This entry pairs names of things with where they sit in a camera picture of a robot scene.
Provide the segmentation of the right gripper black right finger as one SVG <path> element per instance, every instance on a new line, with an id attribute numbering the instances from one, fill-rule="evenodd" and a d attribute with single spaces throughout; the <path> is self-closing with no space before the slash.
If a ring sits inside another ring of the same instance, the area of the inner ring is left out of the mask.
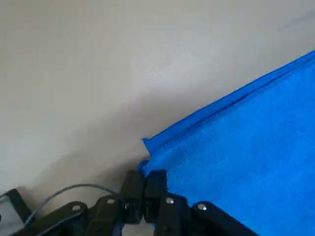
<path id="1" fill-rule="evenodd" d="M 145 177 L 145 221 L 155 236 L 255 236 L 254 231 L 207 201 L 189 206 L 167 189 L 166 171 Z"/>

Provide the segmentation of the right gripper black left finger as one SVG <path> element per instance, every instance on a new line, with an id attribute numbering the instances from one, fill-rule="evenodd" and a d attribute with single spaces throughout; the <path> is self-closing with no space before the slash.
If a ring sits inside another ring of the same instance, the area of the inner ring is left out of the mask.
<path id="1" fill-rule="evenodd" d="M 144 177 L 129 170 L 118 193 L 99 198 L 93 207 L 73 201 L 50 214 L 27 220 L 16 236 L 120 236 L 126 224 L 142 219 Z"/>

